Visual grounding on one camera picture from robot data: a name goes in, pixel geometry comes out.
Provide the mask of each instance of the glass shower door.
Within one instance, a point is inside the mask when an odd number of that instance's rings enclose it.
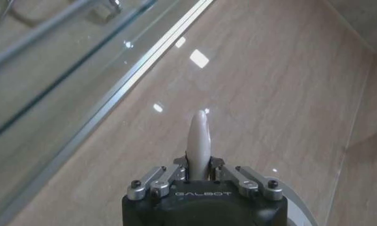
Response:
[[[72,155],[92,117],[104,117],[109,100],[127,93],[171,28],[211,2],[76,0],[35,26],[13,15],[0,22],[0,224]],[[16,10],[25,15],[28,7]]]

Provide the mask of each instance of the robotic hand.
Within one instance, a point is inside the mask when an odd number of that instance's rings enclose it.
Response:
[[[211,156],[207,115],[199,111],[185,156],[132,181],[124,226],[317,226],[293,190],[247,166]]]

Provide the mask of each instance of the tile grout line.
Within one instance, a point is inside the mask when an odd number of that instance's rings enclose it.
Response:
[[[341,21],[343,25],[348,28],[351,33],[356,36],[356,38],[360,40],[363,45],[373,52],[376,53],[375,48],[371,46],[371,44],[367,42],[367,40],[363,38],[360,33],[356,31],[355,27],[351,25],[343,14],[339,12],[333,4],[328,0],[321,0],[327,8],[333,12],[333,14],[339,17],[339,20]]]
[[[333,210],[333,198],[335,198],[335,195],[336,195],[336,193],[337,193],[337,186],[339,186],[340,176],[341,176],[343,167],[344,167],[344,162],[345,162],[345,157],[347,157],[347,150],[348,150],[349,143],[351,143],[351,139],[352,139],[352,135],[353,135],[353,130],[355,130],[355,124],[356,124],[356,119],[357,119],[357,115],[359,115],[360,105],[361,105],[361,102],[363,102],[363,97],[364,97],[364,93],[365,93],[365,89],[367,89],[367,82],[368,82],[368,78],[371,77],[371,72],[372,72],[372,71],[375,72],[375,68],[373,68],[373,66],[375,66],[375,61],[376,61],[375,55],[373,55],[372,58],[373,58],[373,59],[372,59],[372,63],[371,63],[371,66],[369,66],[369,70],[367,71],[364,86],[363,86],[363,90],[361,90],[361,92],[360,92],[359,103],[357,103],[357,107],[356,107],[355,114],[353,114],[353,119],[352,119],[352,125],[351,125],[351,131],[349,131],[348,141],[347,141],[347,145],[345,145],[345,148],[344,148],[343,159],[341,159],[341,163],[340,163],[340,170],[339,170],[337,176],[336,176],[335,187],[333,187],[333,194],[332,194],[331,203],[329,203],[329,212],[328,212],[328,215],[327,215],[327,218],[325,218],[325,222],[324,222],[324,225],[325,225],[325,226],[327,226],[327,224],[328,224],[329,217],[331,217],[332,210]]]

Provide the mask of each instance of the beige tile wall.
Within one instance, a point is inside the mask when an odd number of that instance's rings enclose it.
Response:
[[[377,51],[377,0],[328,0]]]
[[[217,0],[184,37],[12,226],[117,225],[127,185],[184,154],[205,108],[213,155],[281,178],[325,225],[372,54],[320,0]]]
[[[347,150],[329,225],[377,226],[377,56]]]

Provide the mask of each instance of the black screw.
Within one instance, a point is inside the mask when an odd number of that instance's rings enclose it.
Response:
[[[132,181],[132,189],[136,189],[139,186],[141,186],[141,181],[140,180],[133,180]]]
[[[251,197],[257,198],[260,196],[260,193],[255,190],[251,191]]]
[[[275,189],[275,188],[277,187],[277,185],[279,185],[279,183],[277,183],[276,180],[269,180],[269,182],[268,182],[268,188]]]
[[[155,199],[159,199],[161,197],[161,193],[157,188],[151,191],[151,197]]]

